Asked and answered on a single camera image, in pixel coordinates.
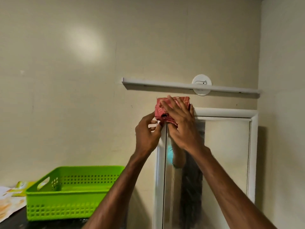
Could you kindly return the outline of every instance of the cleaning rag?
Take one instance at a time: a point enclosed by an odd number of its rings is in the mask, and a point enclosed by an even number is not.
[[[179,107],[181,107],[179,102],[177,101],[177,98],[173,97],[173,99],[175,100],[177,105]],[[185,106],[189,110],[189,108],[190,108],[190,98],[188,96],[183,96],[183,97],[180,97],[180,99],[183,101],[183,103],[185,104]],[[168,112],[162,106],[161,100],[164,100],[164,102],[166,102],[171,108],[173,107],[168,98],[166,98],[166,97],[165,98],[158,98],[157,99],[157,104],[155,106],[155,118],[156,118],[156,120],[158,120],[158,121],[164,120],[168,123],[172,123],[175,126],[178,126],[178,124],[175,122],[175,120],[168,114]]]

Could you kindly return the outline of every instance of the cloth fold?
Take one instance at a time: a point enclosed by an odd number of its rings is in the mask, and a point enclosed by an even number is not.
[[[178,104],[178,106],[181,107],[179,102],[177,101],[177,98],[173,97],[173,99]],[[183,103],[186,105],[187,109],[189,110],[189,108],[190,108],[190,98],[189,98],[189,96],[183,96],[183,97],[180,97],[180,99],[183,101]],[[158,121],[164,120],[168,123],[172,123],[175,126],[178,126],[178,124],[175,122],[175,120],[169,115],[169,113],[162,106],[161,100],[164,100],[171,108],[173,107],[172,104],[170,103],[170,100],[167,97],[158,98],[157,99],[157,104],[155,106],[155,118],[156,118],[156,120],[158,120]]]

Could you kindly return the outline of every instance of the basket hole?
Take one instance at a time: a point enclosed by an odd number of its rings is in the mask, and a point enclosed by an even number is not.
[[[50,181],[50,177],[47,177],[45,180],[43,180],[40,184],[37,186],[37,190],[40,190],[43,186],[45,186]]]

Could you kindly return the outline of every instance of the white round disc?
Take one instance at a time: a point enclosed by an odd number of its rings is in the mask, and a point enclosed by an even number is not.
[[[201,75],[195,76],[195,78],[192,81],[192,84],[212,85],[212,81],[206,75],[201,74]],[[194,89],[194,92],[199,96],[206,96],[207,94],[209,94],[210,90]]]

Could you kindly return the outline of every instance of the wall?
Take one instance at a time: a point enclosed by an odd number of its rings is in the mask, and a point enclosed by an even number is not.
[[[126,90],[123,76],[191,83],[203,73],[215,85],[257,88],[260,6],[1,0],[0,185],[37,180],[61,165],[126,165],[135,126],[167,93]],[[240,95],[188,95],[196,107],[257,107]],[[143,224],[131,228],[150,227],[155,159],[144,166],[131,207],[141,208]]]
[[[266,143],[258,172],[263,211],[278,228],[305,228],[304,9],[305,0],[262,5],[258,110]]]

